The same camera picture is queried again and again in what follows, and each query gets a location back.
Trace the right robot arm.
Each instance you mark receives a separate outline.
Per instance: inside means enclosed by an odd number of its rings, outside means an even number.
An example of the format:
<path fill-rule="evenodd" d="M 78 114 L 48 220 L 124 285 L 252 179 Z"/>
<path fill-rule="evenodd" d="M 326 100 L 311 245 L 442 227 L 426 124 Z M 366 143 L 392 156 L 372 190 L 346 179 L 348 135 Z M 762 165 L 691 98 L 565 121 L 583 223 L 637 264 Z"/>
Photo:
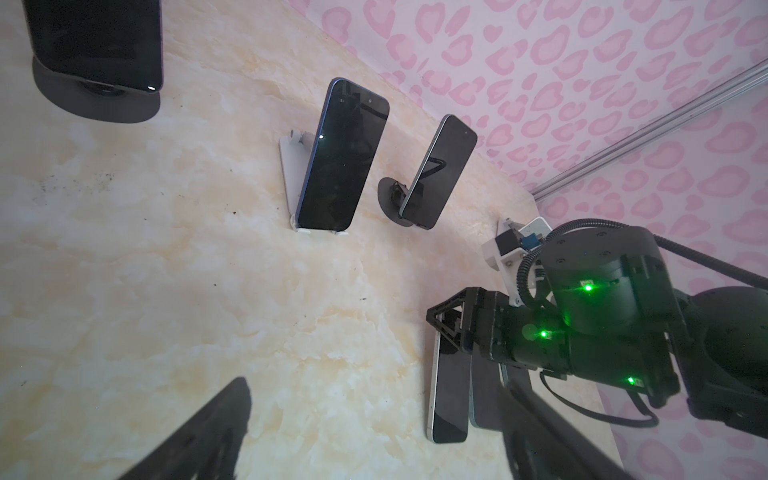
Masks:
<path fill-rule="evenodd" d="M 427 322 L 499 364 L 624 390 L 639 428 L 680 392 L 690 414 L 767 434 L 767 281 L 648 229 L 560 225 L 517 270 L 519 305 L 468 287 Z"/>

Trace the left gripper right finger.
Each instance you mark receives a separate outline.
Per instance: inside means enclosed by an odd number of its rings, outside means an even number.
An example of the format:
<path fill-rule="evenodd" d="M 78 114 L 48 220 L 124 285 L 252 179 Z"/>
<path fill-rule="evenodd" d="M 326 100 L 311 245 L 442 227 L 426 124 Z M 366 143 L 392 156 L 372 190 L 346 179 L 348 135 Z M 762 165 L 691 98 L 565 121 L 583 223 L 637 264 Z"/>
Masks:
<path fill-rule="evenodd" d="M 497 403 L 514 479 L 631 477 L 531 389 L 499 386 Z"/>

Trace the black phone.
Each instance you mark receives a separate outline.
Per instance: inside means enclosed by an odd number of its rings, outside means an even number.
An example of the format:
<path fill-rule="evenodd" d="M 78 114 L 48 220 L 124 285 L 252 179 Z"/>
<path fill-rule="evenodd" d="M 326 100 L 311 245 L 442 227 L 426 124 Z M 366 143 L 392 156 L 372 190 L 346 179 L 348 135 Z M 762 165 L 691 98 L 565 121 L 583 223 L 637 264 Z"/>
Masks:
<path fill-rule="evenodd" d="M 459 117 L 447 114 L 400 206 L 399 215 L 425 230 L 435 227 L 478 141 Z"/>
<path fill-rule="evenodd" d="M 142 93 L 164 83 L 158 0 L 25 1 L 35 58 L 78 80 Z"/>
<path fill-rule="evenodd" d="M 389 114 L 381 95 L 342 77 L 330 82 L 298 199 L 298 228 L 351 226 Z"/>
<path fill-rule="evenodd" d="M 471 356 L 435 335 L 427 407 L 427 438 L 435 444 L 467 439 L 470 409 Z"/>

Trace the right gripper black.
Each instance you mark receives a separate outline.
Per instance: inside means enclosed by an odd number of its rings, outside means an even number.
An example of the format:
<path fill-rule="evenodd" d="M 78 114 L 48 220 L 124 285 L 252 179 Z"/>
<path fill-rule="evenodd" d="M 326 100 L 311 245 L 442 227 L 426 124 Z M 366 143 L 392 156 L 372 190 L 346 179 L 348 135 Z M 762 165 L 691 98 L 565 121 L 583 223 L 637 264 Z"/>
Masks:
<path fill-rule="evenodd" d="M 556 377 L 597 378 L 597 343 L 547 310 L 515 307 L 506 294 L 468 287 L 427 310 L 426 321 L 461 352 Z"/>

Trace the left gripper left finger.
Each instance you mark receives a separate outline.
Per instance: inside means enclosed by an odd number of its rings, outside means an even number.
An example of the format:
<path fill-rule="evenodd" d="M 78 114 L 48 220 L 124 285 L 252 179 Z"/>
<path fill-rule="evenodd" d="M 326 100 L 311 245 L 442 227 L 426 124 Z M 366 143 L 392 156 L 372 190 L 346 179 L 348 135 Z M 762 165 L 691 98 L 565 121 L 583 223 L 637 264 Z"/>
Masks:
<path fill-rule="evenodd" d="M 246 379 L 233 379 L 122 477 L 234 479 L 251 408 Z"/>

